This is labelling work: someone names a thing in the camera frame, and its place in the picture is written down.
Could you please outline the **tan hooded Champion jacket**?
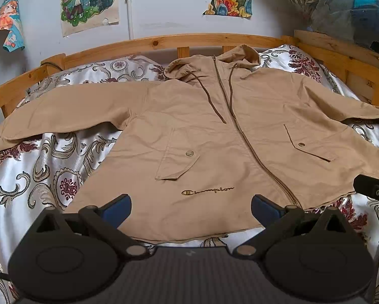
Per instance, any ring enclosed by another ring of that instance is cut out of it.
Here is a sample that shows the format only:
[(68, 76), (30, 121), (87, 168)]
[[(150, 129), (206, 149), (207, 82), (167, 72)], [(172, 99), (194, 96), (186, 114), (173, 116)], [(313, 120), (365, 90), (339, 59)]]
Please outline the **tan hooded Champion jacket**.
[(182, 242), (256, 227), (250, 200), (310, 209), (379, 177), (379, 148), (349, 126), (379, 106), (260, 65), (241, 45), (173, 61), (166, 81), (68, 84), (0, 124), (0, 196), (51, 192), (69, 212), (120, 194), (122, 231)]

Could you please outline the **white floral satin bedspread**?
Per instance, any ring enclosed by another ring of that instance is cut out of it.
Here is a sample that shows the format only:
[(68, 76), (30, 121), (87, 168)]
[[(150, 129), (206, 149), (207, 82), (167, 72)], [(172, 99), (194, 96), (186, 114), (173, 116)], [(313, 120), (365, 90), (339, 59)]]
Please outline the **white floral satin bedspread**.
[(354, 191), (358, 174), (379, 178), (379, 107), (295, 46), (87, 63), (35, 84), (0, 124), (0, 271), (47, 207), (128, 194), (128, 236), (232, 249), (261, 230), (261, 194), (336, 206), (375, 258), (379, 303), (379, 201)]

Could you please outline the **blonde anime character poster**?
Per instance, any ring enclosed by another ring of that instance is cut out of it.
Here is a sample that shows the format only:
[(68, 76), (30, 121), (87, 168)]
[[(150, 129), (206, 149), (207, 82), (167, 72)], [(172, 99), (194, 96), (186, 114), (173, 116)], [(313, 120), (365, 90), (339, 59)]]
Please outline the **blonde anime character poster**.
[(91, 28), (119, 23), (118, 0), (60, 0), (64, 37)]

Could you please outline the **orange haired anime poster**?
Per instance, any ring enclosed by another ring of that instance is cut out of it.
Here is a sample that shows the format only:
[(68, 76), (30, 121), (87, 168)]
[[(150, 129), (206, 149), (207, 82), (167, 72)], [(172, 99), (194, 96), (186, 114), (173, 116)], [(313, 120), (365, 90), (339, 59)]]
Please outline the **orange haired anime poster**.
[(0, 7), (0, 32), (7, 32), (3, 49), (8, 52), (24, 50), (24, 35), (19, 12), (19, 0), (4, 0)]

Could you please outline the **wooden bed frame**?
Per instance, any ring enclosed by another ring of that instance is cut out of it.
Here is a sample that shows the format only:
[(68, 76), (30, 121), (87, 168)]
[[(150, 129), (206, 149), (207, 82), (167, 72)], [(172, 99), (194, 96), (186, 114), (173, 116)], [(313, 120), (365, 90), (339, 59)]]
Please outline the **wooden bed frame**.
[(241, 44), (264, 49), (283, 44), (297, 46), (315, 60), (322, 62), (360, 95), (370, 99), (372, 104), (379, 105), (379, 53), (333, 39), (325, 34), (295, 30), (293, 36), (282, 36), (279, 39), (251, 34), (221, 33), (154, 36), (94, 47), (71, 55), (60, 53), (41, 61), (36, 69), (2, 84), (0, 111), (3, 116), (8, 116), (24, 98), (26, 89), (63, 69), (158, 50), (175, 49), (175, 57), (185, 58), (196, 48), (217, 47), (221, 52), (227, 52)]

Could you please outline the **white wall pipe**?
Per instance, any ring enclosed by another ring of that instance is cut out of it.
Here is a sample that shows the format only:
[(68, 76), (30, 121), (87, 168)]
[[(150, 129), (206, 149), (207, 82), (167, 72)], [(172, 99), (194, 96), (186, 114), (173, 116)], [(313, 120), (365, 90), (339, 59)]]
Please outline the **white wall pipe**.
[(127, 23), (129, 31), (129, 39), (134, 39), (134, 29), (133, 29), (133, 9), (132, 9), (132, 0), (125, 0), (127, 5)]

